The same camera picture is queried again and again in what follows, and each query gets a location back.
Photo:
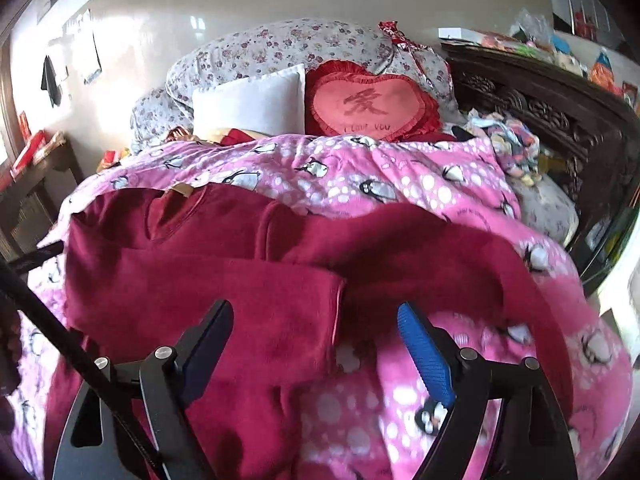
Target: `red shirt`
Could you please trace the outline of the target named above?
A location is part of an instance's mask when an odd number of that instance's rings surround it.
[[[564,338],[521,258],[497,235],[414,205],[327,219],[222,184],[189,198],[123,189],[74,215],[67,250],[69,326],[116,363],[174,344],[216,299],[231,302],[231,338],[187,412],[225,480],[290,478],[296,387],[332,373],[341,340],[395,331],[407,300],[426,314],[526,323],[563,412],[572,411]],[[48,474],[78,386],[61,361],[47,410]]]

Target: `red heart pillow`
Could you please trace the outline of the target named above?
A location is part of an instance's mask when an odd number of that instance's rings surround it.
[[[313,82],[306,99],[311,115],[308,134],[395,140],[440,129],[437,102],[415,81],[404,75],[358,71],[333,72]]]

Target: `black pole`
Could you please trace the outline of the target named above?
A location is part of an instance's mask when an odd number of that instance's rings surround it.
[[[166,480],[162,457],[151,444],[123,395],[107,380],[82,347],[69,337],[62,323],[11,270],[4,258],[0,258],[0,292],[9,300],[0,301],[0,308],[7,310],[15,305],[31,320],[104,401],[158,478]]]

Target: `plastic bag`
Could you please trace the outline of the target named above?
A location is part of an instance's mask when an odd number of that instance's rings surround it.
[[[522,30],[530,40],[539,46],[550,46],[553,28],[542,14],[529,14],[527,9],[522,9],[511,26],[511,36]]]

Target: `white pillow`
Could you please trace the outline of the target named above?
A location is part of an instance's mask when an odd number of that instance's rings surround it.
[[[251,130],[270,137],[304,134],[305,66],[196,89],[193,134],[202,137],[217,128]]]

